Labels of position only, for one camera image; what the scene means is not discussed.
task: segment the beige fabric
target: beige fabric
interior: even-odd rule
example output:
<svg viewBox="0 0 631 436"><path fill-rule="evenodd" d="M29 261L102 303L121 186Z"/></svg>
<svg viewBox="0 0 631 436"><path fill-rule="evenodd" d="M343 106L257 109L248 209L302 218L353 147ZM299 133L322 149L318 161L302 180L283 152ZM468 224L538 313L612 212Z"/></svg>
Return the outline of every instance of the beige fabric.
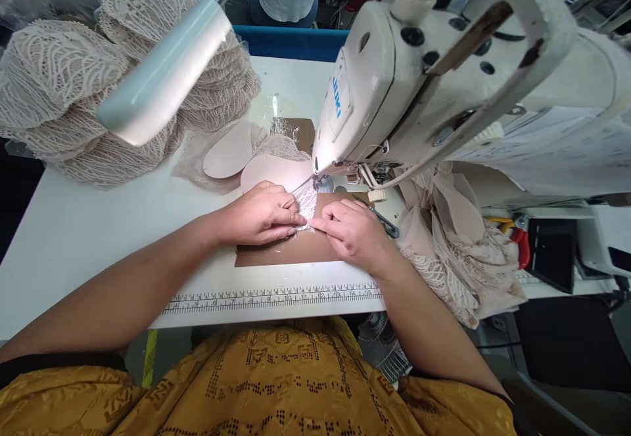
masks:
<svg viewBox="0 0 631 436"><path fill-rule="evenodd" d="M218 130L247 112L261 82L230 32L174 119L142 147L107 133L101 102L198 0L102 0L103 32L39 20L15 33L0 61L0 134L36 158L99 187L151 171L185 130Z"/></svg>
<svg viewBox="0 0 631 436"><path fill-rule="evenodd" d="M462 324L475 329L478 302L469 289L443 263L435 249L432 233L425 225L420 208L415 207L401 223L401 237L396 244L430 289Z"/></svg>
<svg viewBox="0 0 631 436"><path fill-rule="evenodd" d="M171 175L188 178L199 186L222 195L238 188L241 184L241 172L221 180L211 178L204 173L204 159L206 155L233 127L234 124L229 124L217 132L192 133L187 139L182 154L171 171ZM257 125L252 125L250 140L252 142L252 158L260 155L274 155L275 157L293 161L311 160L311 156L308 153L298 150L293 139L279 133L268 135L266 129ZM313 185L305 183L296 191L290 192L293 192L296 197L299 213L307 219L313 218L317 201L317 191L313 188ZM307 226L302 226L298 230L306 228Z"/></svg>
<svg viewBox="0 0 631 436"><path fill-rule="evenodd" d="M0 128L55 120L118 82L128 68L120 48L87 26L38 20L13 34L0 59Z"/></svg>
<svg viewBox="0 0 631 436"><path fill-rule="evenodd" d="M482 218L463 192L472 197L463 176L437 174L434 178L434 247L441 261L474 294L480 304L476 316L483 319L526 301L515 277L519 251L517 244Z"/></svg>
<svg viewBox="0 0 631 436"><path fill-rule="evenodd" d="M479 320L526 301L515 278L517 244L482 218L477 199L462 175L452 175L449 162L414 177L422 191L402 188L406 202L431 210L431 232L413 207L397 241L425 283L454 316L476 328Z"/></svg>

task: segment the pile of lace fabric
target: pile of lace fabric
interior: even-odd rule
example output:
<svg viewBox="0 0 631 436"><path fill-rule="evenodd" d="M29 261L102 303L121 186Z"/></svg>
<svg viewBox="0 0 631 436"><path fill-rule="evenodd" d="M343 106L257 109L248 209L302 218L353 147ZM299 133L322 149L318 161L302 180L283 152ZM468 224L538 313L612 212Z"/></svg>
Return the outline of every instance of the pile of lace fabric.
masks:
<svg viewBox="0 0 631 436"><path fill-rule="evenodd" d="M397 246L465 326L526 301L517 244L481 214L463 175L442 162L404 182L410 207Z"/></svg>
<svg viewBox="0 0 631 436"><path fill-rule="evenodd" d="M153 170L186 130L214 131L243 115L260 92L249 54L230 32L171 122L132 147L96 111L198 0L101 0L99 27L38 20L14 33L0 59L0 135L36 158L101 187Z"/></svg>

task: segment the work table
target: work table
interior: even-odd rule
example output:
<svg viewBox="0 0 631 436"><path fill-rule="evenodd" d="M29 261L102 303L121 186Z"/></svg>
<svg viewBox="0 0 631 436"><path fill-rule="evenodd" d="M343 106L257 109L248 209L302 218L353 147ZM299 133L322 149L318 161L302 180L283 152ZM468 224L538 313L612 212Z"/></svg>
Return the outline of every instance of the work table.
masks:
<svg viewBox="0 0 631 436"><path fill-rule="evenodd" d="M311 118L317 125L333 63L252 57L262 80L262 94L252 103L247 120L267 129L273 116ZM26 324L104 268L133 251L178 229L188 221L219 209L239 190L220 196L183 178L171 176L181 149L156 170L126 185L104 191L65 178L47 168L0 266L0 341ZM337 178L344 184L344 178ZM349 191L362 188L347 186ZM399 224L405 213L398 192L377 210ZM179 292L194 295L208 289L252 289L262 286L301 288L313 283L372 286L369 275L343 262L234 268L235 250L216 253ZM577 283L576 294L602 293L607 283ZM562 293L543 283L524 285L529 297ZM383 309L381 299L350 303L307 304L222 313L169 314L155 327L216 324L232 321L294 318Z"/></svg>

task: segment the forearm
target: forearm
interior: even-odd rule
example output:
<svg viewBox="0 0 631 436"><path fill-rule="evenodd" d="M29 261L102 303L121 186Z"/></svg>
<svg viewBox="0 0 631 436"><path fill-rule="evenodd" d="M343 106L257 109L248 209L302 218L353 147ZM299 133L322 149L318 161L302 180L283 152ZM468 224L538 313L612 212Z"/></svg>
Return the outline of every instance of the forearm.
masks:
<svg viewBox="0 0 631 436"><path fill-rule="evenodd" d="M0 348L25 354L115 351L144 331L217 243L202 216L102 271Z"/></svg>
<svg viewBox="0 0 631 436"><path fill-rule="evenodd" d="M412 365L434 377L506 395L464 329L412 265L393 255L375 277L390 322Z"/></svg>

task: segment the yellow patterned shirt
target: yellow patterned shirt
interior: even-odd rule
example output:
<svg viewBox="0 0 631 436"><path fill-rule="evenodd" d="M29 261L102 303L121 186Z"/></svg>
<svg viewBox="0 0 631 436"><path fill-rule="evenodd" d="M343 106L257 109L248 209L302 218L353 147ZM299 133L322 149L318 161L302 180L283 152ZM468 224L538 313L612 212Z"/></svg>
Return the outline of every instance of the yellow patterned shirt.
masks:
<svg viewBox="0 0 631 436"><path fill-rule="evenodd" d="M503 399L463 383L405 377L395 391L340 318L226 326L149 391L89 365L20 374L0 390L2 436L493 436L517 426Z"/></svg>

